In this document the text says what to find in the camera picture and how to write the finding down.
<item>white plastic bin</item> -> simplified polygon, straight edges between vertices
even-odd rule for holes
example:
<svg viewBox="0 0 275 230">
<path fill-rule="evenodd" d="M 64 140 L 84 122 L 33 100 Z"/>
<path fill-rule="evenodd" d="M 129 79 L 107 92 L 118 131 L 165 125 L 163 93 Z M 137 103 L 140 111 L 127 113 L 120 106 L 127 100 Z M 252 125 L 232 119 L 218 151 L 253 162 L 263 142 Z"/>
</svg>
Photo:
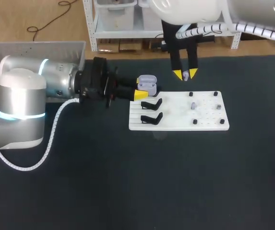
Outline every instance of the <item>white plastic bin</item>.
<svg viewBox="0 0 275 230">
<path fill-rule="evenodd" d="M 105 31 L 132 30 L 137 0 L 95 0 Z"/>
<path fill-rule="evenodd" d="M 143 29 L 147 31 L 161 31 L 161 19 L 149 7 L 148 0 L 138 0 L 143 11 Z"/>
</svg>

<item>yellow fingertip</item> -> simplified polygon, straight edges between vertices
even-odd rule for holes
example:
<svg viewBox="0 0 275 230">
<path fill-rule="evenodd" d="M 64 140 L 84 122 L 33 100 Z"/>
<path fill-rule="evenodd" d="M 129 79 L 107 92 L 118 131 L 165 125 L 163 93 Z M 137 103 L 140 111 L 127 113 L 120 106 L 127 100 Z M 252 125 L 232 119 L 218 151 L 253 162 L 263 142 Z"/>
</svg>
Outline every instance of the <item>yellow fingertip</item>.
<svg viewBox="0 0 275 230">
<path fill-rule="evenodd" d="M 182 81 L 182 70 L 173 70 L 177 77 Z"/>
<path fill-rule="evenodd" d="M 148 91 L 135 90 L 134 92 L 134 100 L 141 100 L 148 97 Z"/>
<path fill-rule="evenodd" d="M 197 70 L 198 70 L 198 68 L 190 69 L 190 77 L 191 77 L 191 79 L 195 76 Z"/>
</svg>

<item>wooden floor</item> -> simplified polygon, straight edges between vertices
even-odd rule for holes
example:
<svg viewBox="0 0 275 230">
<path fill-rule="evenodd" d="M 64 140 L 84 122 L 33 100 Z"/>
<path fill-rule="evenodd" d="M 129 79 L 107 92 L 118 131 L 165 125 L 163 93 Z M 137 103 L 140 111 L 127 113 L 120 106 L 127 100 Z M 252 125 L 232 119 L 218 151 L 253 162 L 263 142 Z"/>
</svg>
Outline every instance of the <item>wooden floor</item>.
<svg viewBox="0 0 275 230">
<path fill-rule="evenodd" d="M 44 26 L 57 17 L 68 6 L 58 6 L 59 0 L 0 0 L 0 42 L 31 41 L 33 34 L 26 31 L 29 26 Z M 72 5 L 71 10 L 37 35 L 36 41 L 88 41 L 88 31 L 82 0 Z M 199 57 L 275 55 L 272 41 L 243 41 L 238 50 L 230 50 L 230 39 L 219 39 L 216 44 L 199 45 Z M 163 53 L 99 54 L 86 46 L 86 58 L 94 56 L 108 59 L 168 58 Z"/>
</svg>

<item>white metal shelf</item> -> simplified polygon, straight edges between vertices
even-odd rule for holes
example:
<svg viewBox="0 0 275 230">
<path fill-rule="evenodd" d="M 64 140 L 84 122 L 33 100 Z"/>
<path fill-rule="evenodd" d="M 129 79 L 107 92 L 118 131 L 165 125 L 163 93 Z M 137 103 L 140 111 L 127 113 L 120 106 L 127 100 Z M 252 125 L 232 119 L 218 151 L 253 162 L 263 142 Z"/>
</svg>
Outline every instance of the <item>white metal shelf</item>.
<svg viewBox="0 0 275 230">
<path fill-rule="evenodd" d="M 142 10 L 139 7 L 135 7 L 134 10 L 134 25 L 133 30 L 128 31 L 105 31 L 103 28 L 103 22 L 100 20 L 100 16 L 96 13 L 93 20 L 93 5 L 92 0 L 83 0 L 85 17 L 87 21 L 89 40 L 92 51 L 97 51 L 97 39 L 98 38 L 155 38 L 163 37 L 162 30 L 158 31 L 146 31 L 143 28 L 143 15 Z M 223 32 L 221 34 L 209 34 L 215 36 L 234 36 L 231 48 L 237 49 L 240 41 L 240 34 L 232 34 L 230 32 Z"/>
<path fill-rule="evenodd" d="M 140 18 L 134 20 L 133 30 L 127 31 L 104 31 L 102 22 L 98 14 L 95 18 L 96 25 L 96 38 L 154 38 L 154 37 L 163 37 L 161 35 L 163 31 L 146 31 L 143 30 L 143 21 Z"/>
</svg>

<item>white pegboard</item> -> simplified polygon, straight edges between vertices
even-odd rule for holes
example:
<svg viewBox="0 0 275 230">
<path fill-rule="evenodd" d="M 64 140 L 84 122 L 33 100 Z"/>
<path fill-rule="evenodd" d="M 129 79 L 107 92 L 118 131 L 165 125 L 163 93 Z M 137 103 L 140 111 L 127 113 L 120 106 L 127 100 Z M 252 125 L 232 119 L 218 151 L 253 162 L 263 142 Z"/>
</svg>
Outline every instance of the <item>white pegboard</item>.
<svg viewBox="0 0 275 230">
<path fill-rule="evenodd" d="M 146 131 L 218 131 L 228 130 L 227 118 L 221 92 L 160 92 L 157 97 L 130 103 L 129 129 Z M 141 102 L 156 104 L 162 98 L 163 102 L 157 111 L 143 109 Z M 162 112 L 163 118 L 158 125 L 141 122 L 141 116 L 156 118 Z"/>
</svg>

